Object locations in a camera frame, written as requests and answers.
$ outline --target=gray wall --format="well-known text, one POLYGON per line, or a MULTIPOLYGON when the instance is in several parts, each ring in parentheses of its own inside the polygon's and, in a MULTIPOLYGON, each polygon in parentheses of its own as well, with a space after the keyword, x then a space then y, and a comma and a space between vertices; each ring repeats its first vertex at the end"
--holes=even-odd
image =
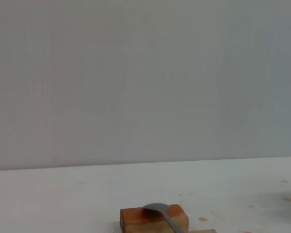
POLYGON ((291 0, 0 0, 0 169, 291 156, 291 0))

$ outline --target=metal spoon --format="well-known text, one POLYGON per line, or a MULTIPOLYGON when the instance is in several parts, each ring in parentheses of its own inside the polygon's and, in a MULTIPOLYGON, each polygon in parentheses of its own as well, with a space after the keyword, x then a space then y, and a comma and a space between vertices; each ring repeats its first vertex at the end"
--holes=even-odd
POLYGON ((166 205, 163 203, 152 203, 149 205, 145 205, 143 208, 160 212, 164 216, 166 221, 168 222, 169 226, 174 230, 175 233, 184 233, 183 230, 181 230, 180 227, 178 227, 174 223, 174 221, 171 220, 171 218, 168 216, 166 211, 169 209, 169 205, 166 205))

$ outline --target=orange wooden block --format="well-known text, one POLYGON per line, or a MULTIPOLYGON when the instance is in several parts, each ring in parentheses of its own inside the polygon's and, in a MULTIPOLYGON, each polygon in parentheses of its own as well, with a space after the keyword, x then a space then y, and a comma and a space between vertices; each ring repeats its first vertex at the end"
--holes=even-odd
MULTIPOLYGON (((174 233, 162 214, 140 208, 122 209, 120 224, 123 233, 174 233)), ((167 214, 187 233, 189 218, 179 205, 170 205, 167 214)))

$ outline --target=spoon handle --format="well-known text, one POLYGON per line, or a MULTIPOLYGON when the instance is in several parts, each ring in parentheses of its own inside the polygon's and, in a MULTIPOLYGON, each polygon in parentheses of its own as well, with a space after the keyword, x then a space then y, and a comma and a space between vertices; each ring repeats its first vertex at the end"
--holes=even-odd
POLYGON ((168 216, 168 214, 162 213, 166 221, 168 222, 169 226, 175 231, 175 233, 184 233, 183 230, 178 227, 173 220, 168 216))

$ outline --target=white table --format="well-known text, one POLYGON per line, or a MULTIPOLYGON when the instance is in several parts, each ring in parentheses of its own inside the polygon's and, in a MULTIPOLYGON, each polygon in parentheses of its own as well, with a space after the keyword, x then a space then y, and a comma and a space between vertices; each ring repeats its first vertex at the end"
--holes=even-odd
POLYGON ((151 202, 190 230, 291 233, 291 157, 0 171, 0 233, 119 233, 121 208, 151 202))

